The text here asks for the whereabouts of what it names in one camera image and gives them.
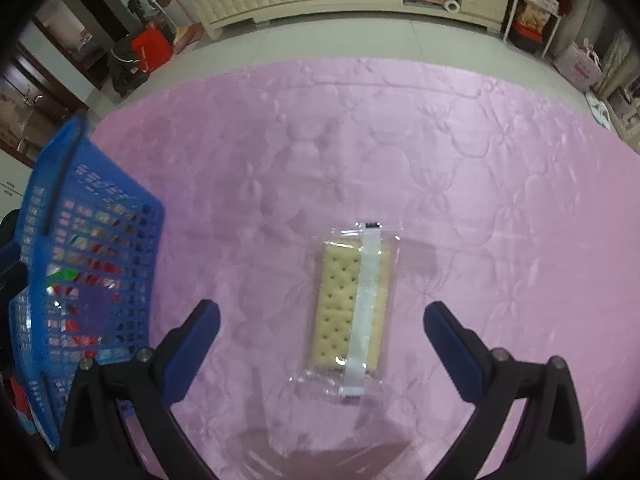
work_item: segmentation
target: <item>pink box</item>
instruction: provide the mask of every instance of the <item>pink box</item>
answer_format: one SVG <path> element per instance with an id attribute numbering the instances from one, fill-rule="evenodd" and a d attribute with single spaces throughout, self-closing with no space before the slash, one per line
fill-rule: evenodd
<path id="1" fill-rule="evenodd" d="M 554 66 L 580 92 L 586 92 L 602 78 L 602 70 L 594 56 L 572 43 L 556 58 Z"/>

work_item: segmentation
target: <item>screw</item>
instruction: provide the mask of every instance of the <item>screw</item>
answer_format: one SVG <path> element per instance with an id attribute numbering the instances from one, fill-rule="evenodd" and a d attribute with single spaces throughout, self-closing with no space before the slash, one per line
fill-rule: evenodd
<path id="1" fill-rule="evenodd" d="M 562 359 L 559 355 L 554 355 L 551 358 L 551 364 L 557 370 L 562 370 L 563 368 L 566 368 L 566 361 L 564 359 Z"/>
<path id="2" fill-rule="evenodd" d="M 508 361 L 511 357 L 509 352 L 507 352 L 504 348 L 501 348 L 499 346 L 491 350 L 491 355 L 494 356 L 496 361 L 500 361 L 500 362 Z"/>
<path id="3" fill-rule="evenodd" d="M 150 361 L 153 356 L 154 351 L 148 346 L 145 346 L 136 352 L 136 359 L 143 363 Z"/>
<path id="4" fill-rule="evenodd" d="M 94 365 L 94 360 L 91 359 L 90 357 L 85 357 L 83 359 L 80 359 L 80 362 L 78 363 L 78 366 L 80 367 L 80 369 L 84 371 L 87 371 L 93 365 Z"/>

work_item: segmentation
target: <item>white label strip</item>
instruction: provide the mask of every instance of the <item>white label strip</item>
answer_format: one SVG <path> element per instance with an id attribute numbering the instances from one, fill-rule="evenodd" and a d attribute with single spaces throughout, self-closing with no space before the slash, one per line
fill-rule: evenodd
<path id="1" fill-rule="evenodd" d="M 380 228 L 366 228 L 360 224 L 360 270 L 358 288 L 351 321 L 351 338 L 344 371 L 342 397 L 357 397 L 364 393 L 364 376 L 367 371 L 369 341 L 373 324 L 373 311 L 378 291 L 380 268 Z"/>

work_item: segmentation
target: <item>blue plastic basket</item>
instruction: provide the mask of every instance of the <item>blue plastic basket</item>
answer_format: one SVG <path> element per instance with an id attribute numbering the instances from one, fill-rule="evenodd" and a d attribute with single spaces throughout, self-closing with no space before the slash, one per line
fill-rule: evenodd
<path id="1" fill-rule="evenodd" d="M 148 345 L 164 208 L 69 121 L 33 168 L 15 241 L 29 285 L 13 301 L 18 376 L 36 423 L 58 446 L 78 361 L 128 360 Z"/>

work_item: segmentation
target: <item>pink bed sheet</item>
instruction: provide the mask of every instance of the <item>pink bed sheet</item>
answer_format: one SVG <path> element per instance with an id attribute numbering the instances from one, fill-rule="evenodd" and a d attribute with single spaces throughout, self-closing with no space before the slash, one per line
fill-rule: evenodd
<path id="1" fill-rule="evenodd" d="M 315 59 L 171 88 L 94 139 L 166 205 L 152 343 L 222 310 L 173 408 L 222 480 L 427 476 L 471 412 L 422 332 L 434 299 L 490 347 L 567 359 L 591 465 L 638 402 L 640 158 L 590 117 L 454 68 Z M 404 227 L 385 394 L 303 399 L 311 237 L 361 220 Z"/>

